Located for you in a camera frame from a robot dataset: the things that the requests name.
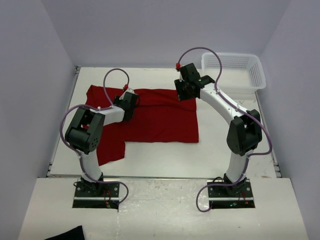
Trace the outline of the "black cloth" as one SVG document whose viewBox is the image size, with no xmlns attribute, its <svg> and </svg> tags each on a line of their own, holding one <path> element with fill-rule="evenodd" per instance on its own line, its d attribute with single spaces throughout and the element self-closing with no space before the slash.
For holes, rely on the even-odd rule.
<svg viewBox="0 0 320 240">
<path fill-rule="evenodd" d="M 85 240 L 83 227 L 81 225 L 56 236 L 46 238 L 45 240 Z"/>
</svg>

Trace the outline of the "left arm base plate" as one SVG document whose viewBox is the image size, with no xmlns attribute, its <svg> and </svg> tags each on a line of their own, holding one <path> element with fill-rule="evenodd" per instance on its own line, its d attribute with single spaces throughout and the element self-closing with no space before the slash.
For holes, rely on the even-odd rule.
<svg viewBox="0 0 320 240">
<path fill-rule="evenodd" d="M 119 183 L 100 184 L 88 182 L 82 177 L 73 183 L 75 187 L 74 209 L 119 209 Z"/>
</svg>

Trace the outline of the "white plastic basket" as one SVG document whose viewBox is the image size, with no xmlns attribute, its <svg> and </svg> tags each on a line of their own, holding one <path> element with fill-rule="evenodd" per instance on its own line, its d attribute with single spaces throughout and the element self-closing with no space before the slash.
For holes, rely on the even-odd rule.
<svg viewBox="0 0 320 240">
<path fill-rule="evenodd" d="M 258 56 L 244 53 L 217 54 L 206 52 L 201 57 L 202 75 L 215 79 L 222 67 L 217 86 L 228 95 L 251 95 L 266 87 L 266 77 Z"/>
</svg>

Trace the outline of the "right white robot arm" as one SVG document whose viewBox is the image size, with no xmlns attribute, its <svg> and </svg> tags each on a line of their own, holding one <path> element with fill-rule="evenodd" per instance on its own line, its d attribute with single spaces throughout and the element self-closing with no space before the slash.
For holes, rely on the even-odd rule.
<svg viewBox="0 0 320 240">
<path fill-rule="evenodd" d="M 179 101 L 198 98 L 214 108 L 227 122 L 229 129 L 226 137 L 231 151 L 230 162 L 223 182 L 227 196 L 233 197 L 241 191 L 246 180 L 248 162 L 246 157 L 253 152 L 262 141 L 262 129 L 259 126 L 261 116 L 257 110 L 247 110 L 239 106 L 216 85 L 210 76 L 200 76 L 193 63 L 181 66 L 176 64 L 180 73 L 174 81 Z"/>
</svg>

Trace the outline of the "red t-shirt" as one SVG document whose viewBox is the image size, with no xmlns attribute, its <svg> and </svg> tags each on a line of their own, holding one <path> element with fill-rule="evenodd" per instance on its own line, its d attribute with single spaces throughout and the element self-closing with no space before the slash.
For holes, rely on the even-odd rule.
<svg viewBox="0 0 320 240">
<path fill-rule="evenodd" d="M 96 154 L 99 165 L 125 157 L 126 143 L 199 142 L 195 99 L 178 100 L 175 90 L 135 89 L 140 99 L 133 118 L 105 125 Z"/>
</svg>

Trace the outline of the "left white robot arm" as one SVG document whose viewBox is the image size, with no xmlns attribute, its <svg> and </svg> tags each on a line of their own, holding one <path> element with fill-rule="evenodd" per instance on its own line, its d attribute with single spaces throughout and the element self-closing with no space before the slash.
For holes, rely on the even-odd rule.
<svg viewBox="0 0 320 240">
<path fill-rule="evenodd" d="M 116 96 L 113 104 L 105 108 L 94 108 L 79 104 L 69 109 L 59 127 L 63 143 L 74 151 L 79 159 L 82 179 L 87 183 L 86 190 L 97 197 L 103 193 L 105 182 L 97 161 L 90 159 L 97 152 L 103 128 L 114 123 L 129 121 L 140 102 L 140 97 L 129 88 Z"/>
</svg>

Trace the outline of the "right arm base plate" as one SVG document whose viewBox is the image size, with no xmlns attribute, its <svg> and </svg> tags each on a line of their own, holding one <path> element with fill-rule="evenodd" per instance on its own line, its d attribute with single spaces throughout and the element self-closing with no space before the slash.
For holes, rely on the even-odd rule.
<svg viewBox="0 0 320 240">
<path fill-rule="evenodd" d="M 209 206 L 214 209 L 255 208 L 251 182 L 245 179 L 236 186 L 210 186 L 207 189 Z"/>
</svg>

